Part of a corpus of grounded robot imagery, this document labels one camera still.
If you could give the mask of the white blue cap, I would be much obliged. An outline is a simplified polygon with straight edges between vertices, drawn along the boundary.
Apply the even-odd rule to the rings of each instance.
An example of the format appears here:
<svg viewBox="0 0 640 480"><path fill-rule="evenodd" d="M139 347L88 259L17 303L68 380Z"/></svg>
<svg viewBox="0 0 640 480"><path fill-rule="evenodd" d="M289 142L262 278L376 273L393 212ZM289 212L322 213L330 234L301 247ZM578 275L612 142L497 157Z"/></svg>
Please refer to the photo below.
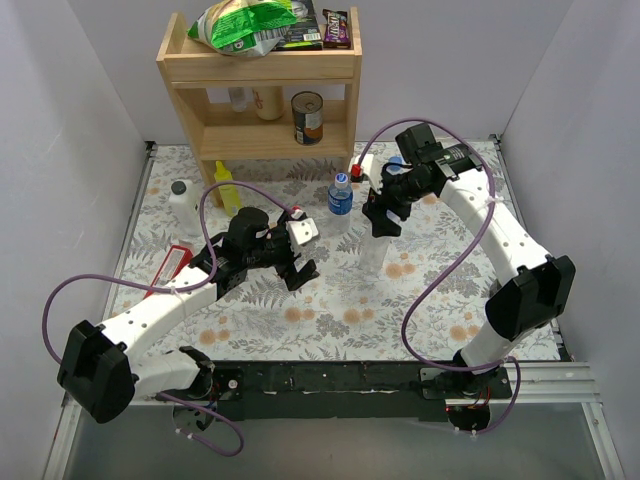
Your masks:
<svg viewBox="0 0 640 480"><path fill-rule="evenodd" d="M335 183L337 185L347 184L349 182L349 177L345 173L338 173L335 177Z"/></svg>

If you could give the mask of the blue label water bottle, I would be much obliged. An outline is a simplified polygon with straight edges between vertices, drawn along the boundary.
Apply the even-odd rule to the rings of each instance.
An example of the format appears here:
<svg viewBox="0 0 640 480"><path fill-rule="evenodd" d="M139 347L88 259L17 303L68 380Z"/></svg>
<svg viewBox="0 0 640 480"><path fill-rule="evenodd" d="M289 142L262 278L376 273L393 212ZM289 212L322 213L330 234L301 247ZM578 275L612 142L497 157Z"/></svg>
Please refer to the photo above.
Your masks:
<svg viewBox="0 0 640 480"><path fill-rule="evenodd" d="M399 175L405 170L404 160L400 156L390 157L383 167L383 171L388 175Z"/></svg>
<svg viewBox="0 0 640 480"><path fill-rule="evenodd" d="M349 179L347 184L334 182L328 189L328 229L332 235L341 235L349 230L353 205L353 189Z"/></svg>

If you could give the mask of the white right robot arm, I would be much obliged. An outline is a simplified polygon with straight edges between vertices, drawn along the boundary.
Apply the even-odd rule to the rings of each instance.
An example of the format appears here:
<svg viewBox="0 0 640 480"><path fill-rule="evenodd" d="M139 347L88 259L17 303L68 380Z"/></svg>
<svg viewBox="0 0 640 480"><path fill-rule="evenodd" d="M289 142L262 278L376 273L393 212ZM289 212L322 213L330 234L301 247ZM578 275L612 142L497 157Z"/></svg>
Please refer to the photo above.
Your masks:
<svg viewBox="0 0 640 480"><path fill-rule="evenodd" d="M475 248L487 256L499 285L485 304L486 321L449 365L427 359L412 346L407 351L434 368L442 389L475 397L509 361L511 351L533 331L560 316L566 307L576 267L568 256L555 257L537 243L498 196L488 163L467 141L445 147L435 139L433 120L407 118L395 138L404 164L396 174L362 151L349 165L351 179L368 180L362 208L375 238L402 233L414 203L433 194L463 222L474 238L470 245L414 300L404 315L406 328L414 311Z"/></svg>

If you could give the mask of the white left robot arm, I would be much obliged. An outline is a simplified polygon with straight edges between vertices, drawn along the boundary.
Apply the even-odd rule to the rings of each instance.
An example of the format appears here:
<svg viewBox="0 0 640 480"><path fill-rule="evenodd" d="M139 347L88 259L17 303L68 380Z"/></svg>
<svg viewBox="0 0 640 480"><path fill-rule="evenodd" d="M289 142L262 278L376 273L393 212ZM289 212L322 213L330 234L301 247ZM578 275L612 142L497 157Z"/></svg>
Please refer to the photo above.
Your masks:
<svg viewBox="0 0 640 480"><path fill-rule="evenodd" d="M99 325L84 320L70 332L57 381L99 424L121 414L134 399L176 391L193 400L209 396L213 361L194 347L144 355L191 315L241 285L252 269L273 268L288 290L318 277L314 261L295 262L317 240L314 220L300 209L268 215L244 207L226 231L213 236L159 293Z"/></svg>

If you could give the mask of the clear plastic bottle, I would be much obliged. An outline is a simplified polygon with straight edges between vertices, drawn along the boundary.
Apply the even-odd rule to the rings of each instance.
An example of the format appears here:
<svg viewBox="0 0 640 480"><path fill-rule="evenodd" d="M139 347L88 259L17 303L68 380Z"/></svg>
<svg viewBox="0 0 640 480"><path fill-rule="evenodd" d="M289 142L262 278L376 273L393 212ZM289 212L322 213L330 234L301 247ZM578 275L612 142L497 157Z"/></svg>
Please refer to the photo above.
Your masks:
<svg viewBox="0 0 640 480"><path fill-rule="evenodd" d="M390 244L390 237L374 237L367 232L361 244L360 268L365 273L377 274L382 268Z"/></svg>

